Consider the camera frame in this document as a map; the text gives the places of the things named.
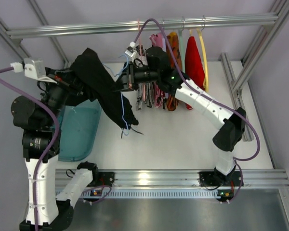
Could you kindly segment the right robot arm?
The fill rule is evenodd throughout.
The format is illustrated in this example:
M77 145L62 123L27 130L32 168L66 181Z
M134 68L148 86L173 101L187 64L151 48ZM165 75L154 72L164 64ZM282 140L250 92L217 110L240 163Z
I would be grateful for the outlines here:
M126 63L127 67L115 81L112 91L133 91L141 83L155 82L164 92L202 113L217 129L212 142L219 149L216 167L204 177L202 184L227 185L236 169L233 150L245 131L245 110L221 106L187 74L171 68L167 53L162 48L151 47L145 53L145 61L135 58Z

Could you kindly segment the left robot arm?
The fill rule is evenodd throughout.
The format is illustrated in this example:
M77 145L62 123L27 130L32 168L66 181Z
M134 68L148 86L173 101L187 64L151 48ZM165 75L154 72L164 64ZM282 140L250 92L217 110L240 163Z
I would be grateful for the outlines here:
M46 69L50 81L40 100L20 94L11 105L13 124L23 129L23 157L28 172L29 201L22 231L63 231L73 219L84 190L98 181L98 167L82 162L65 188L55 192L61 130L57 116L68 98L84 98L84 84L69 69Z

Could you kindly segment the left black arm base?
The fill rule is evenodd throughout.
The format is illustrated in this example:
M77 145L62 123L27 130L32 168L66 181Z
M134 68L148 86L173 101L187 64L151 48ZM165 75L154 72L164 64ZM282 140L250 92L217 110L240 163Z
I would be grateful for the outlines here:
M93 173L93 180L88 186L89 187L97 187L102 185L112 186L114 180L115 180L114 172Z

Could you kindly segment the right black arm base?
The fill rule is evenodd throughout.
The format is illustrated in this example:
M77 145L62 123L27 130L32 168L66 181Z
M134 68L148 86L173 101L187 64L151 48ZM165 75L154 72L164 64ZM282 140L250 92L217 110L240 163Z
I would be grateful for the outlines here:
M230 187L234 185L238 187L241 183L242 177L239 171L234 171L228 175L223 175L215 171L201 171L199 173L199 180L201 187L216 188L216 187Z

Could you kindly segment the black trousers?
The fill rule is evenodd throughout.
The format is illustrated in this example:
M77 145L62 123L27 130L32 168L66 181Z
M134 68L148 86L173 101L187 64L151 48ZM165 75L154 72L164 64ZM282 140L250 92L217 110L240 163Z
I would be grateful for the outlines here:
M74 71L77 77L84 83L84 95L88 100L97 100L110 120L112 120L121 129L125 128L122 120L122 107L120 92L113 92L111 87L115 83L109 72L105 69L98 54L86 48L78 55L70 70ZM132 126L139 125L135 117L130 101L123 96L125 108L125 120L128 123L129 130Z

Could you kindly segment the blue hanger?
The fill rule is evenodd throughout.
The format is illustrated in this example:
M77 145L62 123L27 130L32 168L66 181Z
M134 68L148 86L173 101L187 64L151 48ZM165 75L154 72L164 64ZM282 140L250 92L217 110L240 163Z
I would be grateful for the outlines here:
M120 57L125 57L125 58L126 58L126 64L123 66L123 68L122 68L118 73L116 73L115 75L113 75L114 77L119 77L120 74L121 74L124 70L126 70L127 65L128 65L128 61L129 61L128 56L127 56L126 54L122 54L122 55L119 56L119 58L120 58ZM123 129L121 130L121 133L122 133L122 135L124 135L124 136L128 136L128 135L129 135L129 126L128 126L127 121L125 120L125 108L124 108L124 100L123 100L123 94L122 94L122 92L120 93L120 97L121 97L121 107L122 107L122 120L123 120L123 122L125 123L125 128L123 128Z

